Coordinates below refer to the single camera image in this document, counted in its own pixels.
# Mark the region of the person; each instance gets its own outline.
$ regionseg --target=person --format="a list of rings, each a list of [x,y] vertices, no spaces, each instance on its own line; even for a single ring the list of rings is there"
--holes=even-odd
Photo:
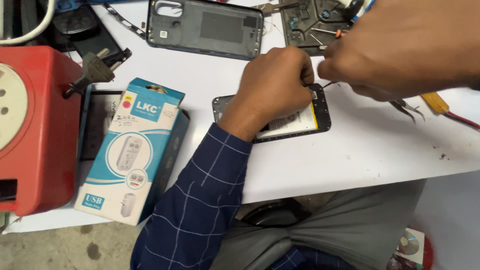
[[[377,0],[329,46],[318,75],[379,101],[475,86],[478,10],[479,1]],[[138,236],[132,270],[385,269],[425,180],[339,191],[288,228],[235,220],[251,140],[269,121],[305,108],[313,81],[309,56],[295,47],[246,65],[238,93]]]

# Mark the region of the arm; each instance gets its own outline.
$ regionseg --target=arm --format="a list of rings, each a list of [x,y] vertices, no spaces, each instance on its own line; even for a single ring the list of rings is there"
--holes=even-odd
[[[318,76],[396,100],[480,81],[480,1],[376,0],[328,46]]]
[[[138,236],[131,269],[209,269],[241,202],[251,140],[269,121],[305,108],[308,55],[274,48],[247,64],[237,95],[213,124]]]

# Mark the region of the white table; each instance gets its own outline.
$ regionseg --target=white table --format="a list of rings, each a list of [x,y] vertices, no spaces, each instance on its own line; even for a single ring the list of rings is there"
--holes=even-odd
[[[253,6],[265,0],[232,0]],[[131,23],[146,22],[147,1],[112,4]],[[169,187],[200,144],[213,121],[212,99],[235,94],[246,61],[152,48],[121,26],[103,7],[94,10],[122,48],[133,55],[116,71],[114,81],[97,90],[124,90],[135,77],[186,93],[181,107],[191,122],[175,164]],[[280,14],[267,17],[282,31]],[[267,29],[272,24],[265,24]],[[284,47],[277,29],[264,36],[263,53]],[[316,67],[323,57],[312,57]],[[316,83],[327,81],[317,77]],[[434,116],[420,98],[407,102],[420,106],[426,122],[417,124],[388,103],[354,94],[347,84],[325,89],[332,127],[330,131],[253,147],[243,191],[243,203],[388,184],[480,169],[480,133],[444,116]],[[451,89],[440,95],[453,112],[480,123],[480,92]],[[106,222],[72,208],[27,216],[4,233],[37,231]]]

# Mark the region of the hand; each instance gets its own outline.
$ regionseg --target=hand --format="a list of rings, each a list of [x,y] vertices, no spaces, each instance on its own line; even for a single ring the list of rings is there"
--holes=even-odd
[[[273,119],[304,109],[313,99],[304,85],[314,81],[309,55],[297,47],[273,48],[243,70],[240,88],[218,126],[251,141]]]
[[[378,101],[480,79],[480,1],[377,0],[318,65],[320,78],[349,83]]]

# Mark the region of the cardboard box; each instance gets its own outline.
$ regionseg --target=cardboard box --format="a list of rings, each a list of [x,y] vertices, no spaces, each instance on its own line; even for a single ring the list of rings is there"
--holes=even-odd
[[[75,209],[137,225],[165,191],[187,131],[185,94],[136,78],[128,85]]]

